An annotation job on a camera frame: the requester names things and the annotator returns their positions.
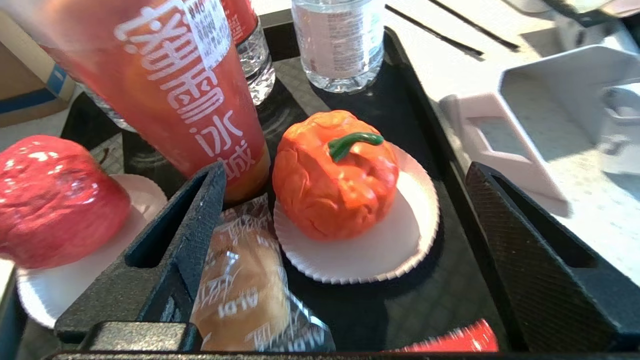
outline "plastic wrapper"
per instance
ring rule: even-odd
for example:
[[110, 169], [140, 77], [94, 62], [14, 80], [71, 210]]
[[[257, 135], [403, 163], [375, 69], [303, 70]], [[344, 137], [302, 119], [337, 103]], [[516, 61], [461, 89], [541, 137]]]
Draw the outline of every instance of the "plastic wrapper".
[[474, 325], [456, 329], [445, 336], [395, 350], [396, 352], [497, 352], [498, 340], [482, 319]]
[[52, 268], [95, 252], [120, 231], [127, 192], [77, 143], [22, 139], [0, 153], [0, 257]]
[[287, 287], [267, 195], [222, 213], [191, 315], [206, 351], [324, 352], [331, 332]]

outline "plastic water bottle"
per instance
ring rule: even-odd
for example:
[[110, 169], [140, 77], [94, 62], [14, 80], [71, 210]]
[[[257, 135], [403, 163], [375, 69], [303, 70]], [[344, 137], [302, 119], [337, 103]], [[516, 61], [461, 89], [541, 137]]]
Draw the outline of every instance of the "plastic water bottle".
[[250, 0], [221, 0], [254, 105], [271, 93], [276, 72], [260, 18]]
[[302, 67], [329, 92], [371, 83], [384, 57], [383, 0], [293, 0]]
[[137, 133], [137, 131], [131, 127], [127, 123], [127, 121], [123, 118], [119, 112], [115, 111], [111, 105], [107, 103], [107, 100], [100, 97], [100, 95], [93, 92], [93, 90], [89, 89], [85, 84], [76, 81], [77, 85], [84, 91], [84, 93], [93, 101], [93, 103], [104, 112], [114, 124], [116, 124], [120, 129], [124, 129], [130, 131], [132, 133]]

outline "red apple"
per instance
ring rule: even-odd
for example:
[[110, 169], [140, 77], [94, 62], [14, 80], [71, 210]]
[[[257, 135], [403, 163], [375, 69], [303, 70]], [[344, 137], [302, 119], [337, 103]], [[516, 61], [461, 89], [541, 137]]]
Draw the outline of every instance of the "red apple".
[[82, 146], [52, 136], [0, 153], [0, 257], [22, 268], [82, 259], [127, 220], [127, 192]]

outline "water bottle label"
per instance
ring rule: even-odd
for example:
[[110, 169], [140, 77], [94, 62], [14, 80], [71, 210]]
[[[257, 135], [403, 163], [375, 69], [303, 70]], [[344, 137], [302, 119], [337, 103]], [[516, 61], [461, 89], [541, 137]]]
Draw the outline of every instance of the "water bottle label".
[[186, 2], [189, 27], [198, 45], [205, 66], [215, 68], [231, 46], [231, 31], [219, 1], [190, 0]]
[[346, 12], [295, 8], [300, 52], [305, 65], [328, 78], [350, 78], [367, 71], [382, 42], [381, 2], [372, 0]]

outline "red packet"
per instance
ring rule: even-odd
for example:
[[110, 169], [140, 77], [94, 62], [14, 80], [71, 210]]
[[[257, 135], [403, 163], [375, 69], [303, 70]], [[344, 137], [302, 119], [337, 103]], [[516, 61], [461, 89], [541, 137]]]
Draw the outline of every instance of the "red packet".
[[484, 320], [464, 329], [456, 329], [448, 335], [415, 343], [396, 352], [497, 352], [498, 341], [489, 324]]

